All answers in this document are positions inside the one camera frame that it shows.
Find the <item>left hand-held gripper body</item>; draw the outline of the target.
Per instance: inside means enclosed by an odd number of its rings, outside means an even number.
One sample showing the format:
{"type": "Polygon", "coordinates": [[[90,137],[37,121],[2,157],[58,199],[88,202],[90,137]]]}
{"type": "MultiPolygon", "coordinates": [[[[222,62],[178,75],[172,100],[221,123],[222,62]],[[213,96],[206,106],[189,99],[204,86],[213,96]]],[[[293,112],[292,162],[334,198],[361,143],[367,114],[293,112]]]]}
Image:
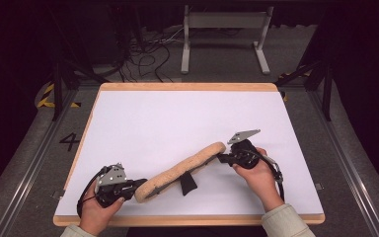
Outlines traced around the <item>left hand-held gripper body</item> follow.
{"type": "Polygon", "coordinates": [[[125,190],[134,189],[127,185],[127,181],[124,168],[120,163],[105,166],[97,175],[95,187],[96,199],[99,205],[109,207],[119,198],[124,198],[125,190]]]}

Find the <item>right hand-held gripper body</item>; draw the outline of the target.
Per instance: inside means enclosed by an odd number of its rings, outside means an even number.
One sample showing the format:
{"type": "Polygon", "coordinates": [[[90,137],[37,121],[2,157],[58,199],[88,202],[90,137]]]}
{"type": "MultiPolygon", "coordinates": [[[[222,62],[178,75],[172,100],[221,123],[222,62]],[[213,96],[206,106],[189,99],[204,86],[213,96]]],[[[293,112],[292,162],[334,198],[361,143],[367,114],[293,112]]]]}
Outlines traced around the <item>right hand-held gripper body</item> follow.
{"type": "Polygon", "coordinates": [[[228,141],[231,145],[228,163],[230,166],[238,164],[245,169],[253,169],[262,155],[249,140],[249,137],[260,132],[259,129],[236,132],[228,141]]]}

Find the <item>tan plush pad black lining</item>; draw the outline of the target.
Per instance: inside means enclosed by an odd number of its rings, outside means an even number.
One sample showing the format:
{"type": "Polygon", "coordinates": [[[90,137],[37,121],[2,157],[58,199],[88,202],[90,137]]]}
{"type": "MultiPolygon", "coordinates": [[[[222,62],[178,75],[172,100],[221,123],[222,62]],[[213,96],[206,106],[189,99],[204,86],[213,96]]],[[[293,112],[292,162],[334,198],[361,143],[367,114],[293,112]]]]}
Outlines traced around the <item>tan plush pad black lining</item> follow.
{"type": "Polygon", "coordinates": [[[190,186],[194,170],[208,164],[217,154],[222,154],[226,150],[222,142],[215,142],[201,149],[189,158],[177,163],[172,168],[149,179],[136,189],[134,196],[139,203],[143,203],[158,195],[174,182],[180,181],[182,184],[183,195],[192,191],[194,187],[190,186]]]}

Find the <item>person's right hand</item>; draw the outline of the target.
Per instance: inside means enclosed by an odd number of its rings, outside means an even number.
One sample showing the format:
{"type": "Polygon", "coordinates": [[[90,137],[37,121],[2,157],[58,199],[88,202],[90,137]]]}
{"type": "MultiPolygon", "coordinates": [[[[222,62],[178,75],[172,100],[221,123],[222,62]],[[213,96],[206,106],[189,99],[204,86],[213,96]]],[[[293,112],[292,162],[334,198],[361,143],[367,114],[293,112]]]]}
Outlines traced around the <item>person's right hand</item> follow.
{"type": "Polygon", "coordinates": [[[260,160],[252,169],[245,169],[238,164],[234,164],[233,169],[245,179],[249,188],[259,197],[265,212],[274,210],[284,204],[276,189],[272,171],[265,161],[260,160]]]}

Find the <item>person's left hand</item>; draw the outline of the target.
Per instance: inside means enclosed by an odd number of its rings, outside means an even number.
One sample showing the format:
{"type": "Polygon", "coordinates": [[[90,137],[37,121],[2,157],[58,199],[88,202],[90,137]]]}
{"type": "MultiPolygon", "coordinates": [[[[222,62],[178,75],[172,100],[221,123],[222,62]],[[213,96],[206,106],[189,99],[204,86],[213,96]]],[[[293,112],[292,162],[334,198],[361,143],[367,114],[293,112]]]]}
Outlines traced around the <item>person's left hand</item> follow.
{"type": "Polygon", "coordinates": [[[109,207],[101,207],[95,198],[95,186],[96,182],[93,182],[84,195],[79,227],[93,236],[98,236],[121,209],[124,198],[120,197],[109,207]]]}

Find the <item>person's dark lap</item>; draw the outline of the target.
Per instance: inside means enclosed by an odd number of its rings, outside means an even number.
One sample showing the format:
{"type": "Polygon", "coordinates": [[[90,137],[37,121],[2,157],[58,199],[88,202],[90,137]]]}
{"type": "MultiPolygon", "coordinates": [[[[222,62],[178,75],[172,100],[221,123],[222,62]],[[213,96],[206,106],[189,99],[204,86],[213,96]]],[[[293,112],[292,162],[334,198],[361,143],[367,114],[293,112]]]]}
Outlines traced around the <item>person's dark lap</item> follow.
{"type": "Polygon", "coordinates": [[[131,227],[126,237],[267,237],[261,226],[131,227]]]}

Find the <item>black metal stand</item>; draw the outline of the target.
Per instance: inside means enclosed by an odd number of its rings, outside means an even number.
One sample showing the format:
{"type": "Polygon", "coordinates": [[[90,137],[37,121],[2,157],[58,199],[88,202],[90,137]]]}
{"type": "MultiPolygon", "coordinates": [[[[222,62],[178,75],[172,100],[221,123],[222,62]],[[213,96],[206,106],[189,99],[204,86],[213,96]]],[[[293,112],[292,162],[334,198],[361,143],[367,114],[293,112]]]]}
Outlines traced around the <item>black metal stand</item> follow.
{"type": "Polygon", "coordinates": [[[53,119],[58,120],[65,108],[62,87],[66,86],[71,91],[80,85],[75,71],[100,84],[106,83],[107,79],[94,72],[71,8],[58,3],[44,3],[43,8],[47,14],[45,38],[48,40],[53,67],[55,97],[53,119]]]}
{"type": "Polygon", "coordinates": [[[316,91],[320,85],[323,85],[322,112],[327,121],[331,121],[331,96],[332,96],[332,70],[330,64],[326,61],[315,61],[307,65],[299,66],[297,70],[281,74],[274,82],[276,87],[281,87],[297,78],[309,73],[303,87],[307,91],[316,91]]]}

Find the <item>white metal stand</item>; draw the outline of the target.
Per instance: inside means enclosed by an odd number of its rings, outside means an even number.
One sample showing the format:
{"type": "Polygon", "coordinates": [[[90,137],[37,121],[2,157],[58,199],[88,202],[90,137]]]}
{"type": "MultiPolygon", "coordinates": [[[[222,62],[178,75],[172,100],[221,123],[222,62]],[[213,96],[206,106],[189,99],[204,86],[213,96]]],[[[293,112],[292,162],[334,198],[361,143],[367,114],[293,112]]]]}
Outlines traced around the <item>white metal stand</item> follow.
{"type": "Polygon", "coordinates": [[[264,75],[270,73],[264,54],[265,37],[273,15],[273,8],[259,12],[193,12],[188,5],[184,13],[184,47],[181,72],[190,72],[190,29],[259,29],[260,37],[253,42],[256,56],[264,75]]]}

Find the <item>metal floor rail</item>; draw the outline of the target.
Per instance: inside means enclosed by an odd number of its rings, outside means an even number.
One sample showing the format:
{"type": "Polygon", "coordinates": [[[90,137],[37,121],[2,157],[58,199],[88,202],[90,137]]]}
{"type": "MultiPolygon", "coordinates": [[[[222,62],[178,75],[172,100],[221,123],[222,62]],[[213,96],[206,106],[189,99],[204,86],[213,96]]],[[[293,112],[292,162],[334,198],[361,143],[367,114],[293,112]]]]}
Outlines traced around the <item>metal floor rail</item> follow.
{"type": "Polygon", "coordinates": [[[49,146],[61,121],[76,97],[67,91],[62,97],[63,109],[53,119],[53,112],[39,109],[21,145],[0,177],[0,237],[7,237],[31,188],[36,181],[49,146]]]}
{"type": "Polygon", "coordinates": [[[323,102],[320,100],[316,92],[309,92],[308,97],[317,111],[320,121],[328,135],[336,152],[336,159],[341,167],[341,171],[349,185],[353,198],[360,209],[360,212],[371,232],[372,237],[379,237],[379,215],[375,205],[364,185],[359,174],[354,167],[350,157],[344,152],[339,137],[333,124],[327,121],[321,106],[323,102]]]}

